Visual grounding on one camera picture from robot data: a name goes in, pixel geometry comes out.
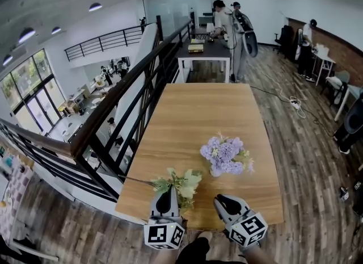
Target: glass door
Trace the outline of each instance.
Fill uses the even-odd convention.
[[[47,116],[45,115],[44,110],[39,105],[37,97],[32,98],[27,103],[27,106],[29,110],[32,112],[39,126],[43,129],[43,131],[48,133],[52,129],[52,125],[50,124]]]
[[[51,124],[55,125],[59,121],[60,117],[57,111],[54,109],[52,103],[50,102],[47,94],[45,93],[45,90],[42,89],[41,91],[39,91],[36,97],[39,100],[40,105],[42,106],[42,109],[45,112],[45,115],[47,115],[48,118],[50,118]]]

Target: flower bouquet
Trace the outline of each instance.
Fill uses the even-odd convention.
[[[241,174],[246,167],[248,171],[254,172],[254,161],[250,158],[250,152],[244,149],[243,142],[238,137],[230,139],[220,133],[218,135],[210,138],[208,144],[200,149],[200,154],[211,163],[211,175]]]
[[[185,172],[184,176],[177,176],[174,168],[167,168],[171,179],[158,178],[152,180],[155,184],[154,191],[165,193],[169,190],[170,186],[174,186],[178,191],[178,202],[182,212],[187,209],[193,208],[193,196],[199,182],[202,180],[200,171],[189,169]]]

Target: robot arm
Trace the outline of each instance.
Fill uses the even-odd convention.
[[[185,232],[179,215],[177,190],[174,186],[164,194],[156,194],[147,225],[143,226],[145,245],[157,250],[178,249]]]
[[[242,249],[247,249],[261,240],[268,225],[260,213],[255,213],[241,198],[218,194],[214,198],[214,207],[225,223],[228,238],[237,242]]]

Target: power strip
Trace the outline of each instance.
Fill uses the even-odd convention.
[[[290,104],[295,108],[295,110],[297,110],[297,111],[300,110],[300,104],[298,103],[297,100],[291,99]]]

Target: white shirt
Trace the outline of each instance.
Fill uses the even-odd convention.
[[[216,12],[216,28],[223,28],[227,32],[228,36],[228,47],[233,49],[236,43],[242,35],[233,30],[233,20],[232,20],[232,11],[228,8],[223,8],[222,11]]]
[[[303,36],[307,36],[311,42],[313,42],[313,32],[311,31],[310,24],[305,24],[302,29]],[[310,43],[306,40],[302,43],[303,46],[310,46]]]

